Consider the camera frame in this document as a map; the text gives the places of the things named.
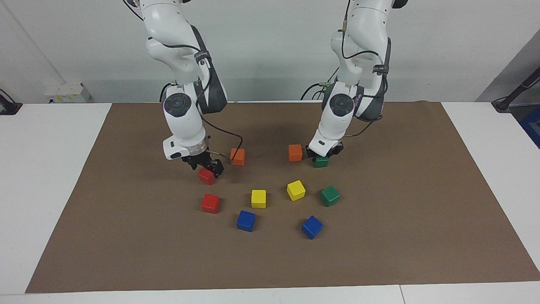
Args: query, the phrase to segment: wooden block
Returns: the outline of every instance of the wooden block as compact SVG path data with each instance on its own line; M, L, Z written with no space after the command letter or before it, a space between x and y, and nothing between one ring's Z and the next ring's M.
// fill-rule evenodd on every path
M289 145L289 161L300 162L303 158L302 145L291 144Z
M302 225L302 231L307 235L310 240L312 240L319 234L319 232L321 232L322 227L323 224L315 216L312 215Z
M295 181L287 185L287 193L294 202L306 196L306 189L301 181Z
M255 214L247 211L240 211L238 215L237 227L247 232L253 231L253 226L255 225Z
M251 208L266 208L266 190L251 191Z
M219 197L205 194L202 198L201 208L204 212L216 214L219 212Z
M199 179L201 180L201 182L211 186L214 182L215 182L215 176L212 172L210 172L209 170L206 170L206 168L202 168L200 171L199 171Z
M315 167L316 168L326 167L326 166L328 166L329 161L330 161L330 159L328 157L318 156L318 157L315 158Z
M339 200L339 198L340 194L334 188L334 186L330 186L321 192L321 200L326 207L330 207L335 204Z
M244 149L238 150L233 159L234 153L236 153L236 149L231 150L231 164L233 166L243 166L246 163L246 151Z

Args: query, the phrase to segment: electrical outlet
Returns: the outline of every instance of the electrical outlet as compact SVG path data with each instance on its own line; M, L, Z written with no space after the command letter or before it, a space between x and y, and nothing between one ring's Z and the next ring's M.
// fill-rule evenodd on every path
M86 103L92 98L82 83L48 86L45 98L49 103Z

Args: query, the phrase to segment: black stand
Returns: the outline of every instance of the black stand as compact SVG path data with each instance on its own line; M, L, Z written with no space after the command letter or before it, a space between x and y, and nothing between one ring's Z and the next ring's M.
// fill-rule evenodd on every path
M5 110L0 111L0 115L15 115L23 106L22 103L9 102L2 95L0 95L0 104L5 108Z
M536 80L540 78L540 68L536 69L531 76L527 77L525 81L517 87L510 95L508 95L507 98L505 98L501 102L495 102L493 101L491 104L497 110L499 113L509 113L508 106L510 106L510 103L516 99L517 96L519 96L521 93L528 90L533 84L535 84Z

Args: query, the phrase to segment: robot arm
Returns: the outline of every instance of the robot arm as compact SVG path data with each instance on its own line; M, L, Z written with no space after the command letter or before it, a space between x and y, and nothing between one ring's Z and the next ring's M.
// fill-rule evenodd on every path
M151 35L146 42L148 53L169 66L176 79L161 97L173 134L163 142L165 156L168 160L181 158L193 170L201 165L218 177L223 165L210 157L201 114L220 112L227 104L227 94L199 31L184 17L182 4L188 1L133 0L132 4L141 10ZM199 78L188 82L194 71Z
M390 62L390 39L386 22L391 8L400 8L407 0L355 0L343 29L332 36L332 50L339 61L339 73L326 90L322 117L308 145L308 156L332 156L343 149L341 139L353 117L366 122L380 119L386 76ZM366 65L370 81L360 85Z

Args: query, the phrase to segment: yellow cube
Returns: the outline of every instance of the yellow cube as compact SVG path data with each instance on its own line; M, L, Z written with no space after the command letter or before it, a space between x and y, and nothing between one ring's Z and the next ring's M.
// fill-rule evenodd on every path
M295 181L287 185L287 193L289 193L291 200L294 202L306 195L306 189L303 187L301 181Z
M251 191L251 208L266 208L266 190Z

